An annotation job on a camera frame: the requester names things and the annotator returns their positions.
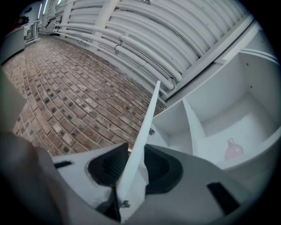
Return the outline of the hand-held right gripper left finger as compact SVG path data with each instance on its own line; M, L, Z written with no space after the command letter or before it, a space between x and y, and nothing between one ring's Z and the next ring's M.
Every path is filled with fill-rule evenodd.
M52 158L68 186L87 205L120 221L116 187L128 161L128 143Z

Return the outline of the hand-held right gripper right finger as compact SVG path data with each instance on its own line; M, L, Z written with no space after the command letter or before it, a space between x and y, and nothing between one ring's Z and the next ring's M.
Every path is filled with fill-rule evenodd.
M202 158L146 144L149 183L129 225L232 225L243 215L249 191Z

